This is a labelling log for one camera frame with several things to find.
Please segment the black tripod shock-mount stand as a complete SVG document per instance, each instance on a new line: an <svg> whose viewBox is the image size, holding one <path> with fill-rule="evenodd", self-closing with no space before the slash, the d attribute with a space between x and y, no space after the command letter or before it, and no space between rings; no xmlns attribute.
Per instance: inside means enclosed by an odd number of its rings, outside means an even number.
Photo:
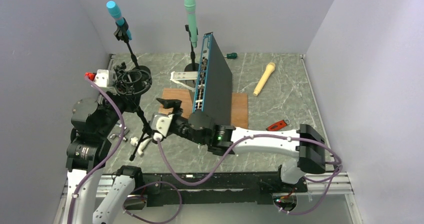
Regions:
<svg viewBox="0 0 424 224"><path fill-rule="evenodd" d="M113 68L113 71L116 74L116 81L115 86L118 86L118 84L129 84L129 85L135 85L136 87L142 89L141 96L145 94L152 86L153 79L151 74L147 74L146 72L138 69L131 69L126 70L127 66L125 62L122 62L120 65L116 65ZM149 138L152 134L152 129L149 125L149 122L147 121L145 117L145 113L142 110L142 108L139 106L137 112L135 112L137 116L140 118L143 124L142 128L142 134L140 136L140 141L143 141L144 138ZM137 147L135 147L133 153L129 157L130 161L133 161L135 159L137 153Z"/></svg>

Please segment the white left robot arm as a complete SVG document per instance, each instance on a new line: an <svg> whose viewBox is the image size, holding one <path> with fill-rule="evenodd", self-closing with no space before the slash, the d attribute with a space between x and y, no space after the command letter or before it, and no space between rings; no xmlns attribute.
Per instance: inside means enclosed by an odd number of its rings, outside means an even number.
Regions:
<svg viewBox="0 0 424 224"><path fill-rule="evenodd" d="M140 96L106 91L95 83L104 97L77 101L72 110L70 144L66 150L67 196L63 212L64 224L111 224L122 210L128 195L139 193L144 187L142 170L122 166L117 170L111 189L96 205L98 185L106 162L116 152L111 149L108 136L116 123L125 132L123 113L140 109Z"/></svg>

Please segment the beige microphone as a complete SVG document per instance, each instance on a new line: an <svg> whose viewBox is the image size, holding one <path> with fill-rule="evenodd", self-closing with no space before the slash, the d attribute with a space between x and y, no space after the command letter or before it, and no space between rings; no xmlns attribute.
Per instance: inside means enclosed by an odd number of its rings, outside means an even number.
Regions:
<svg viewBox="0 0 424 224"><path fill-rule="evenodd" d="M269 62L266 67L265 70L259 80L259 82L257 83L256 87L254 88L253 91L253 95L255 97L257 97L260 92L262 91L263 87L265 86L267 80L269 79L270 75L274 72L276 68L276 64L274 62Z"/></svg>

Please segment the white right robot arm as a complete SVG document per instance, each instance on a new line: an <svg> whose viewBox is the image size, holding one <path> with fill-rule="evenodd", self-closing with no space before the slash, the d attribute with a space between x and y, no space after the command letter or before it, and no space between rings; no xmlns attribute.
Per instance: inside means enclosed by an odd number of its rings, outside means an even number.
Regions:
<svg viewBox="0 0 424 224"><path fill-rule="evenodd" d="M214 155L225 158L242 153L269 153L289 157L275 178L276 187L289 191L305 174L326 172L324 138L309 124L285 131L252 130L231 125L230 105L220 110L204 110L203 102L194 102L188 118L182 116L181 100L157 101L168 114L155 113L149 122L153 142L162 142L171 134L198 145L206 145Z"/></svg>

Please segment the black round-base mic stand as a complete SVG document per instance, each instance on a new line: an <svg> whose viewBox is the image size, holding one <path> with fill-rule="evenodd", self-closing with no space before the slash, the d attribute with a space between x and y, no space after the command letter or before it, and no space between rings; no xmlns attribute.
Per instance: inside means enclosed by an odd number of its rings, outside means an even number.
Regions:
<svg viewBox="0 0 424 224"><path fill-rule="evenodd" d="M135 65L135 69L140 70L140 71L144 71L145 73L150 75L151 71L147 66L139 65L138 59L137 59L136 55L134 54L134 52L131 48L131 45L130 45L130 35L128 34L129 25L128 25L128 23L127 23L127 21L124 17L122 17L121 20L123 21L122 24L118 24L117 22L115 23L116 24L116 31L114 32L115 38L118 41L123 41L126 44L128 50L129 50L129 53L130 53L131 60Z"/></svg>

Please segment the blue microphone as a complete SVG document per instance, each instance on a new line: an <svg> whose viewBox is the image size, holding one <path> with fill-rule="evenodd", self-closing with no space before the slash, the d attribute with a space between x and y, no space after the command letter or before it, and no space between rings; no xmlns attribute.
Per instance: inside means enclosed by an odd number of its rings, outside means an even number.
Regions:
<svg viewBox="0 0 424 224"><path fill-rule="evenodd" d="M117 5L117 3L113 0L110 0L106 3L106 7L108 9L110 16L114 18L117 26L120 28L124 27L124 29L126 30L126 35L128 36L129 40L132 40L132 34L129 30L129 25L127 21L125 20L125 18L122 16L121 9Z"/></svg>

